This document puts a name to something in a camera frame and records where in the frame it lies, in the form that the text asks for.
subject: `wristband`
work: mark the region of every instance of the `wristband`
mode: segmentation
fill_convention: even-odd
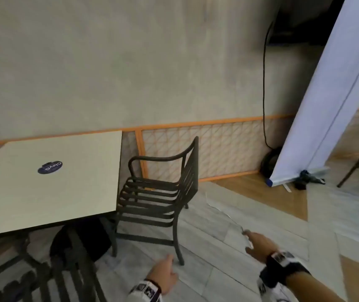
[[[145,302],[162,302],[161,287],[149,279],[139,282],[132,288],[129,295],[141,297]]]
[[[277,283],[286,285],[286,278],[300,271],[309,274],[309,271],[293,254],[288,251],[279,251],[267,257],[266,267],[259,277],[267,287],[275,288]]]

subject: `hand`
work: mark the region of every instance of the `hand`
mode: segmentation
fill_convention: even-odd
[[[263,264],[266,264],[266,258],[269,255],[279,249],[277,244],[262,234],[251,232],[249,230],[242,232],[242,234],[247,236],[253,244],[253,249],[245,247],[247,254]]]
[[[167,255],[166,259],[160,260],[154,265],[146,277],[160,286],[162,295],[169,293],[178,280],[178,275],[172,272],[173,260],[172,254]]]

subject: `chair backrest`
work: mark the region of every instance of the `chair backrest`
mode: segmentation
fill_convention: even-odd
[[[179,194],[177,197],[177,202],[181,205],[187,204],[196,194],[198,189],[199,137],[195,137],[192,144],[183,153],[181,177],[178,181]]]

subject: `sticker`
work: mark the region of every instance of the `sticker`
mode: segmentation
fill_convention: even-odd
[[[58,169],[62,167],[62,165],[63,164],[60,161],[48,162],[38,169],[38,173],[42,175],[50,174],[56,172]]]

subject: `power cord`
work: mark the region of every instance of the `power cord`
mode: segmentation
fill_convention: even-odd
[[[273,26],[273,22],[269,25],[268,31],[266,32],[265,45],[263,47],[263,99],[262,99],[262,104],[263,104],[263,136],[265,137],[266,146],[269,147],[270,149],[273,149],[273,147],[270,147],[268,145],[268,142],[266,140],[266,128],[265,128],[265,59],[266,59],[266,44],[268,43],[268,37],[269,37],[270,30],[272,29],[272,26]]]

